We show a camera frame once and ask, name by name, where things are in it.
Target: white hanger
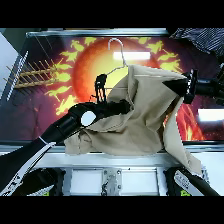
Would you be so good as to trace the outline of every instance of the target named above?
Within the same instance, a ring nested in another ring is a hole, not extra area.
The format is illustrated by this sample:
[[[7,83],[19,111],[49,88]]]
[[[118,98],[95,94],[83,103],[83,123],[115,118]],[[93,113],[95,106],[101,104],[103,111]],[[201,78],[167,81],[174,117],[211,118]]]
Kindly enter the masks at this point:
[[[123,46],[123,43],[119,39],[117,39],[117,38],[111,38],[108,41],[108,50],[110,50],[110,42],[112,42],[113,40],[116,40],[121,45],[121,55],[122,55],[122,59],[123,59],[123,66],[114,68],[111,72],[107,73],[106,75],[111,74],[112,72],[114,72],[117,69],[124,68],[125,66],[128,66],[127,63],[126,63],[126,61],[125,61],[125,59],[124,59],[124,53],[123,53],[123,47],[124,46]]]

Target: metal bracket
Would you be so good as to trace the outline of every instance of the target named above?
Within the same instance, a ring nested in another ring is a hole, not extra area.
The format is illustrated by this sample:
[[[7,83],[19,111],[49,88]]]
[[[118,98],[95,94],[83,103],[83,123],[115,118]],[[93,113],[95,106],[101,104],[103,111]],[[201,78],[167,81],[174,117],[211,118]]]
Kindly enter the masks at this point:
[[[122,169],[103,169],[102,196],[119,196],[122,188]]]

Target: striped fabric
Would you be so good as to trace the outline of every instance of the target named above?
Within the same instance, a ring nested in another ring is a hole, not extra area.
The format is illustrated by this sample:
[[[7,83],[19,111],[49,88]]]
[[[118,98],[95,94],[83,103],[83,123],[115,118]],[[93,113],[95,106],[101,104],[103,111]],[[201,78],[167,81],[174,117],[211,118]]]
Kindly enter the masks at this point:
[[[224,28],[178,28],[170,38],[187,38],[203,52],[224,55]]]

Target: sun image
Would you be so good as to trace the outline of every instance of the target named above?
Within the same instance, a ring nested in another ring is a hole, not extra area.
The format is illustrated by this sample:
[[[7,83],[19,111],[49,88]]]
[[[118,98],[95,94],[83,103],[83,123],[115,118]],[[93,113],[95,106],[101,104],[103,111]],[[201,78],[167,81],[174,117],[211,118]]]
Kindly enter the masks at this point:
[[[70,40],[67,49],[57,56],[60,60],[54,60],[56,68],[60,70],[51,75],[57,77],[60,82],[47,85],[48,91],[45,95],[53,97],[55,100],[55,115],[58,118],[65,115],[73,105],[88,102],[90,96],[95,95],[94,82],[98,75],[108,73],[123,65],[122,59],[114,58],[114,52],[121,51],[120,44],[113,41],[110,50],[108,50],[109,39],[109,37],[73,38]],[[124,52],[148,52],[150,54],[150,58],[147,60],[126,59],[127,64],[139,64],[183,73],[179,55],[166,50],[162,40],[153,37],[119,37],[119,39],[124,45]],[[127,74],[127,67],[116,70],[108,75],[105,87],[113,88]],[[177,117],[177,119],[185,119],[186,113],[191,110],[190,107],[187,109],[186,112],[182,107],[179,113],[183,115]],[[181,131],[184,132],[184,134],[181,133],[182,140],[204,140],[203,135],[195,137],[191,133],[193,129],[191,123],[194,124],[195,129],[196,121],[194,117],[188,119],[188,128]]]

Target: tan garment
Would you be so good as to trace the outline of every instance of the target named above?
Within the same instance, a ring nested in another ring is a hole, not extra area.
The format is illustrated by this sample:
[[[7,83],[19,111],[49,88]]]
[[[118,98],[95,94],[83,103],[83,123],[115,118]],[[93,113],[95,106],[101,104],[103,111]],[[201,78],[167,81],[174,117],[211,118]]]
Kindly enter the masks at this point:
[[[104,152],[111,155],[142,156],[163,147],[190,171],[201,174],[201,163],[183,147],[176,113],[183,98],[166,87],[166,80],[184,76],[162,69],[129,65],[125,76],[108,96],[108,101],[126,99],[128,114],[104,118],[65,140],[66,153]],[[169,118],[163,130],[163,121]]]

